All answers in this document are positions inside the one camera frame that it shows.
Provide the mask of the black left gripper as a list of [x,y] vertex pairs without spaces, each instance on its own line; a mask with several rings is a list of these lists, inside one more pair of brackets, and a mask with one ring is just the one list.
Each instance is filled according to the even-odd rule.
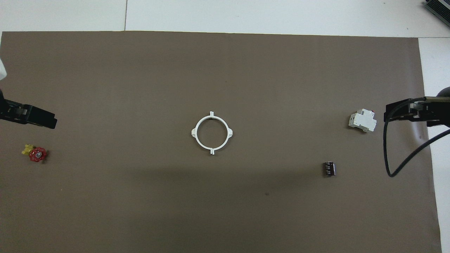
[[49,129],[55,129],[57,124],[54,113],[7,99],[1,100],[0,118],[18,124],[32,124]]

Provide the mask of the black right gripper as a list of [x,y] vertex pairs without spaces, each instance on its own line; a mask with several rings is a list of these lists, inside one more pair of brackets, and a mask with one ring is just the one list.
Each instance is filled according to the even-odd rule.
[[437,97],[419,97],[387,104],[384,126],[393,121],[426,122],[427,127],[442,125],[443,101]]

